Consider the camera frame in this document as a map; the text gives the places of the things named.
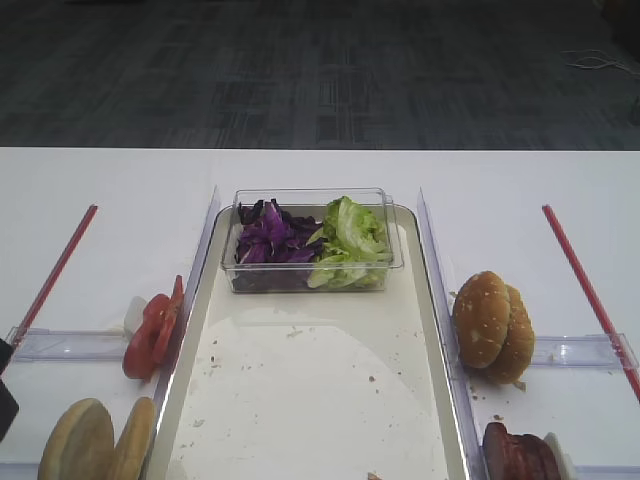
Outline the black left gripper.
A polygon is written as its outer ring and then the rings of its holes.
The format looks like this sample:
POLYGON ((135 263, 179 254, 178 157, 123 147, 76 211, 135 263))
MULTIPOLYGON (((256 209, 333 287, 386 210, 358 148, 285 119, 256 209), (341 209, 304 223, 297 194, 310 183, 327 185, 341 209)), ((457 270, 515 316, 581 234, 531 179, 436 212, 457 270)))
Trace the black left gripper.
MULTIPOLYGON (((3 339, 0 340, 0 373, 9 365, 14 349, 3 339)), ((0 380, 0 434, 6 434, 19 412, 19 405, 3 380, 0 380)))

